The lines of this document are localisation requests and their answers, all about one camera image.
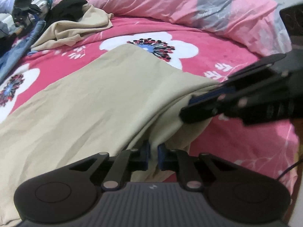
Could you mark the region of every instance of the black cable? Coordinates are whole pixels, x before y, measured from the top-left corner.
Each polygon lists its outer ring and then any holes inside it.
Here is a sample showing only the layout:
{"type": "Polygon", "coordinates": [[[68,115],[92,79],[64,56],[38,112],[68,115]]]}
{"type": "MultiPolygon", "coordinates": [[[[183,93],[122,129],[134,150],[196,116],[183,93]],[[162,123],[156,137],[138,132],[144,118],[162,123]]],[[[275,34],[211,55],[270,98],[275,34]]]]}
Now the black cable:
{"type": "Polygon", "coordinates": [[[303,163],[303,158],[299,159],[298,162],[294,163],[292,166],[287,168],[280,176],[278,176],[277,180],[280,180],[286,173],[288,173],[290,170],[298,166],[299,164],[303,163]]]}
{"type": "Polygon", "coordinates": [[[29,19],[29,22],[31,23],[31,25],[34,26],[33,23],[31,22],[31,19],[29,18],[29,13],[27,14],[27,16],[28,16],[28,19],[29,19]]]}

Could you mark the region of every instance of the wire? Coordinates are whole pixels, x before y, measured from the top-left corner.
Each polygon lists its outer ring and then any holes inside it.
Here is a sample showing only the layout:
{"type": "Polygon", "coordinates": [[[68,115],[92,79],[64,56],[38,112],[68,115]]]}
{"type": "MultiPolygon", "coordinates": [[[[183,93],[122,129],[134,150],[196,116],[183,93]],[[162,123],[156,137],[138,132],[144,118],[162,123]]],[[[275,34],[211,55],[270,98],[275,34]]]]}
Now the wire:
{"type": "Polygon", "coordinates": [[[298,166],[299,164],[303,163],[303,158],[299,159],[296,163],[294,163],[292,166],[287,168],[280,176],[278,176],[277,180],[280,180],[286,173],[288,173],[290,170],[298,166]]]}
{"type": "MultiPolygon", "coordinates": [[[[2,31],[1,29],[0,29],[0,31],[2,31]]],[[[7,33],[5,33],[4,31],[2,31],[4,34],[6,34],[7,36],[9,36],[10,37],[10,35],[8,35],[7,33]]]]}
{"type": "Polygon", "coordinates": [[[33,23],[31,22],[31,19],[29,18],[29,13],[27,14],[29,22],[31,23],[31,25],[33,26],[33,23]]]}

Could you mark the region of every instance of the pillow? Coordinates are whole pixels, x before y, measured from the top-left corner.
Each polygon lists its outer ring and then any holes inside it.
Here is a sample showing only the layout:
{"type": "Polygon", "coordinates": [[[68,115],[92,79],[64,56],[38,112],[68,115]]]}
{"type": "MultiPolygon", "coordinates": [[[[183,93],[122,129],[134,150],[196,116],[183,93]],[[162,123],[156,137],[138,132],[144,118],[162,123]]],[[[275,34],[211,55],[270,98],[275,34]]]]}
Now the pillow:
{"type": "Polygon", "coordinates": [[[151,17],[240,42],[254,53],[286,53],[291,42],[274,0],[87,0],[107,13],[151,17]]]}

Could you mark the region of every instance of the circular button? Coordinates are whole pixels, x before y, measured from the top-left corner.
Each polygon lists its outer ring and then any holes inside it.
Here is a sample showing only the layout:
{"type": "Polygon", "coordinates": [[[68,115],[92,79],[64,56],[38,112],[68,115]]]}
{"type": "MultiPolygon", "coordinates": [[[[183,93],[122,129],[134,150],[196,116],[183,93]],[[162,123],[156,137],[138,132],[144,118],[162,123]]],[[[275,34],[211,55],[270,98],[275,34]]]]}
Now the circular button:
{"type": "Polygon", "coordinates": [[[260,184],[244,183],[234,188],[234,194],[244,202],[260,203],[268,198],[269,191],[260,184]]]}
{"type": "Polygon", "coordinates": [[[67,199],[71,192],[71,188],[65,183],[50,182],[39,186],[35,194],[40,201],[56,203],[67,199]]]}

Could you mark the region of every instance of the white flower print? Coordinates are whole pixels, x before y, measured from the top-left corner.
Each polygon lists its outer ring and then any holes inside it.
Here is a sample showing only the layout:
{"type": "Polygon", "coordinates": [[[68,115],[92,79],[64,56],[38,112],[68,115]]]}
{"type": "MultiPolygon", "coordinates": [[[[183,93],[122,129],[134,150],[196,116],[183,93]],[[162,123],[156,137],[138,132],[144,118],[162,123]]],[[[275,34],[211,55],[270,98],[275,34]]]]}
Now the white flower print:
{"type": "Polygon", "coordinates": [[[229,117],[226,117],[223,113],[218,116],[219,120],[229,121],[229,117]]]}
{"type": "MultiPolygon", "coordinates": [[[[69,59],[74,59],[74,60],[75,60],[75,59],[84,57],[84,56],[85,56],[85,49],[86,49],[86,46],[85,46],[85,45],[80,46],[80,47],[78,47],[78,48],[74,48],[74,49],[73,49],[74,52],[68,55],[69,59]]],[[[65,51],[65,52],[63,52],[63,53],[61,54],[61,56],[64,56],[64,55],[66,55],[67,53],[68,53],[68,52],[65,51]]]]}
{"type": "Polygon", "coordinates": [[[12,111],[17,97],[26,91],[38,78],[39,68],[29,69],[29,63],[20,66],[0,85],[0,123],[12,111]]]}
{"type": "Polygon", "coordinates": [[[61,53],[61,50],[56,50],[55,52],[54,52],[54,55],[58,55],[58,54],[60,54],[61,53]]]}
{"type": "Polygon", "coordinates": [[[218,80],[223,77],[221,74],[217,73],[216,71],[207,71],[204,73],[204,76],[214,80],[218,80]]]}
{"type": "Polygon", "coordinates": [[[223,72],[228,72],[232,69],[232,66],[225,63],[217,63],[215,64],[215,68],[217,68],[218,70],[222,70],[223,72]]]}
{"type": "Polygon", "coordinates": [[[109,38],[100,44],[99,49],[109,51],[126,43],[137,45],[178,69],[182,69],[180,59],[194,57],[199,52],[193,44],[172,40],[172,35],[166,31],[109,38]]]}

